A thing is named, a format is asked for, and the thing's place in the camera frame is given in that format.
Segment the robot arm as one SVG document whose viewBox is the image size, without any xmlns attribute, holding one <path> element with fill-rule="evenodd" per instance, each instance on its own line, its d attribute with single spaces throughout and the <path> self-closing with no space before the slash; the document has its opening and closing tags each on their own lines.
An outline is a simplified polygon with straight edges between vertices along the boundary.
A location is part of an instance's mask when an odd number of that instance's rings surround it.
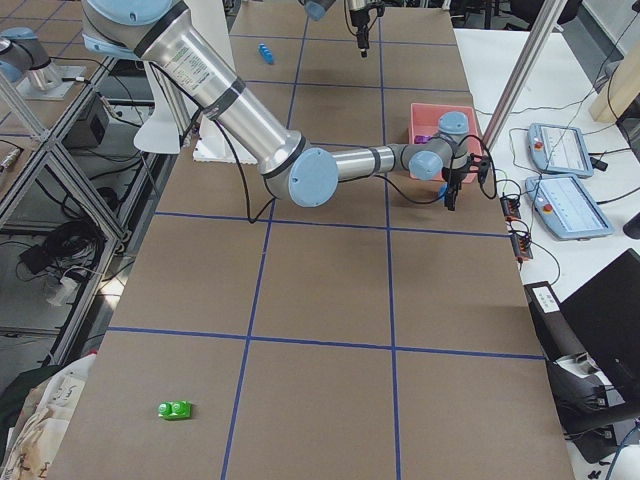
<svg viewBox="0 0 640 480">
<path fill-rule="evenodd" d="M 192 23 L 183 1 L 85 1 L 83 26 L 90 49 L 131 56 L 157 67 L 209 120 L 231 134 L 257 161 L 276 198 L 317 207 L 339 183 L 403 169 L 419 180 L 441 175 L 438 199 L 453 210 L 473 154 L 467 116 L 445 113 L 424 144 L 389 144 L 330 153 L 287 129 L 252 93 Z"/>
<path fill-rule="evenodd" d="M 335 0 L 299 1 L 307 16 L 313 21 L 320 21 L 324 18 L 335 3 Z M 355 37 L 362 58 L 368 57 L 370 30 L 374 22 L 384 15 L 385 8 L 384 1 L 347 0 L 343 2 L 347 30 Z"/>
</svg>

